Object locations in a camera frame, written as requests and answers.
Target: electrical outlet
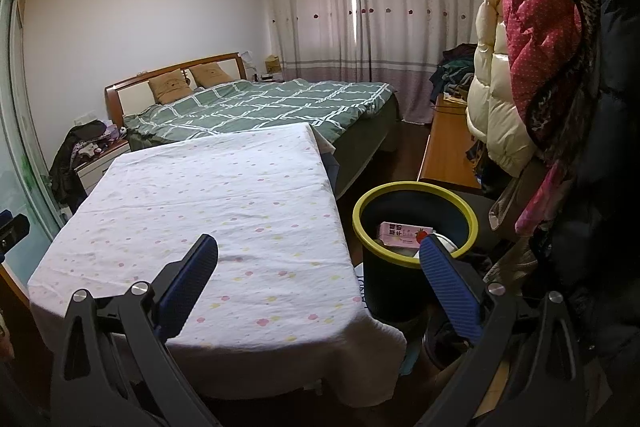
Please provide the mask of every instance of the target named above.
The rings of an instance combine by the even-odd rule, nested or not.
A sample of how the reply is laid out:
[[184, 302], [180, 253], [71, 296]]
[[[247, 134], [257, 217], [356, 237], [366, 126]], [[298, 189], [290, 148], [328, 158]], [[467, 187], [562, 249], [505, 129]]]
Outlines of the electrical outlet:
[[94, 112], [88, 112], [87, 114], [84, 114], [82, 116], [78, 116], [74, 120], [74, 124], [75, 125], [84, 125], [85, 123], [89, 123], [89, 122], [92, 122], [94, 120], [98, 120], [98, 118], [95, 116], [95, 113]]

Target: black coat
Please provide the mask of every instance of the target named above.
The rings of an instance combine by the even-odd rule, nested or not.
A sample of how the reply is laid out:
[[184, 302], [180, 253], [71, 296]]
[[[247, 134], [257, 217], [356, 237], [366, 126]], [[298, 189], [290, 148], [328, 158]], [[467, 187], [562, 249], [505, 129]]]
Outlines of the black coat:
[[75, 212], [86, 199], [80, 178], [70, 164], [74, 145], [81, 141], [98, 139], [106, 129], [107, 126], [100, 120], [72, 127], [53, 159], [49, 169], [51, 190], [58, 202], [68, 204], [72, 212]]
[[601, 0], [600, 84], [547, 261], [613, 390], [640, 369], [640, 0]]

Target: pillow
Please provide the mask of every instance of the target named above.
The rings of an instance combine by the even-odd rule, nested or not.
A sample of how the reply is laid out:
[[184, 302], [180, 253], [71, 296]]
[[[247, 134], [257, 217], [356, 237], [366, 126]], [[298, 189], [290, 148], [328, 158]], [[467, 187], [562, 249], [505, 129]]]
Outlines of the pillow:
[[218, 65], [217, 62], [200, 64], [199, 66], [189, 68], [189, 70], [193, 74], [196, 80], [196, 84], [201, 87], [214, 87], [219, 86], [220, 84], [226, 84], [228, 82], [235, 81], [232, 76], [229, 76], [224, 71], [222, 71], [222, 68]]
[[191, 87], [182, 74], [182, 71], [175, 70], [169, 73], [155, 76], [149, 80], [149, 87], [154, 94], [157, 103], [164, 105], [180, 100], [185, 96], [193, 94]]

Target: metal screw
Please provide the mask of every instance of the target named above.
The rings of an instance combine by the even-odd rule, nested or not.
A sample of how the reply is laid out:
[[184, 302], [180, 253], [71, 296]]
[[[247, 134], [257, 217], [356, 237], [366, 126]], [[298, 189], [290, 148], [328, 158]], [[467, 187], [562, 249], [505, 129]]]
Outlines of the metal screw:
[[86, 299], [86, 290], [78, 290], [74, 293], [74, 301], [82, 302]]
[[131, 293], [133, 295], [144, 295], [149, 290], [149, 285], [146, 282], [136, 282], [131, 287]]
[[559, 304], [564, 300], [564, 298], [560, 292], [552, 291], [549, 292], [549, 300], [553, 303]]
[[491, 293], [491, 295], [495, 295], [498, 297], [507, 293], [507, 288], [502, 286], [499, 282], [492, 282], [489, 286], [487, 286], [487, 289], [489, 290], [489, 293]]

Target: wooden desk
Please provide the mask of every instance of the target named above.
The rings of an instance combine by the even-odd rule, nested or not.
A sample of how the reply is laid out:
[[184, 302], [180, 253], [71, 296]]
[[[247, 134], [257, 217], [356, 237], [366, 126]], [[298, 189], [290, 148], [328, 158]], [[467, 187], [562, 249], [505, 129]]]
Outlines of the wooden desk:
[[466, 158], [473, 140], [466, 127], [465, 109], [447, 102], [442, 95], [438, 97], [418, 181], [482, 195], [473, 166]]

